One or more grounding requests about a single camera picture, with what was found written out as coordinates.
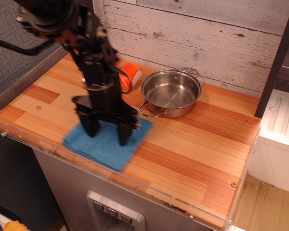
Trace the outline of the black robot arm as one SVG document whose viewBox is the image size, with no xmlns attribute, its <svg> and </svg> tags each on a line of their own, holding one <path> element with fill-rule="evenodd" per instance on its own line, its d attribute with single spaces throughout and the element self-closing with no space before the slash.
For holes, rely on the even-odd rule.
<svg viewBox="0 0 289 231">
<path fill-rule="evenodd" d="M 75 96 L 83 128 L 90 137 L 97 134 L 100 121 L 117 125 L 118 139 L 125 145 L 138 127 L 137 112 L 122 99 L 125 93 L 116 67 L 117 50 L 86 0 L 20 0 L 18 21 L 36 37 L 62 44 L 72 55 L 84 77 L 88 94 Z"/>
</svg>

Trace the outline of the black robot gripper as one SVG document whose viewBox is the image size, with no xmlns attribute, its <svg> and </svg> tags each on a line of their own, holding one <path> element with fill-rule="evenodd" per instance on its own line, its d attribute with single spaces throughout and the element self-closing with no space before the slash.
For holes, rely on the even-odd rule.
<svg viewBox="0 0 289 231">
<path fill-rule="evenodd" d="M 86 133 L 94 137 L 100 129 L 99 121 L 117 124 L 119 143 L 126 145 L 139 121 L 137 111 L 123 101 L 120 85 L 85 83 L 84 86 L 88 94 L 74 96 L 72 102 Z"/>
</svg>

